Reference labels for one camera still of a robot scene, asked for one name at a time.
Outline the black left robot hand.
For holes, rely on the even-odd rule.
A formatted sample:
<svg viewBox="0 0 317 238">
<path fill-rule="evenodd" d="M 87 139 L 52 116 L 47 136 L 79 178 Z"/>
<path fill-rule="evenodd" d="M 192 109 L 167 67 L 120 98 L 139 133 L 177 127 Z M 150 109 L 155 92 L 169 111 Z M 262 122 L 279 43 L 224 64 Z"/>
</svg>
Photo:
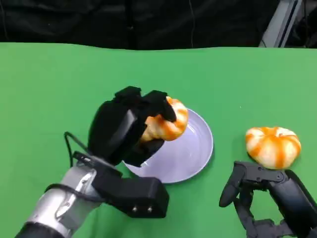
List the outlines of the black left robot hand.
<svg viewBox="0 0 317 238">
<path fill-rule="evenodd" d="M 146 119 L 162 116 L 167 121 L 176 121 L 166 97 L 167 93 L 157 90 L 142 96 L 141 89 L 134 86 L 116 92 L 94 116 L 88 137 L 89 153 L 113 166 L 125 162 L 140 167 L 164 144 L 163 139 L 141 139 L 148 127 Z"/>
</svg>

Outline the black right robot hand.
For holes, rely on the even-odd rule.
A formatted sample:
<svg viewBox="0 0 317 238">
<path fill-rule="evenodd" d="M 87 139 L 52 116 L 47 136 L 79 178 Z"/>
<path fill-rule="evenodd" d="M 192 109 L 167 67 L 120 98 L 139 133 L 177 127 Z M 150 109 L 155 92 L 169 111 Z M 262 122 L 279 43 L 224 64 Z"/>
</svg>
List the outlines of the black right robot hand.
<svg viewBox="0 0 317 238">
<path fill-rule="evenodd" d="M 283 220 L 255 220 L 251 205 L 255 190 L 268 191 Z M 315 238 L 317 204 L 292 170 L 272 170 L 251 162 L 235 161 L 221 193 L 219 206 L 234 205 L 248 238 Z"/>
</svg>

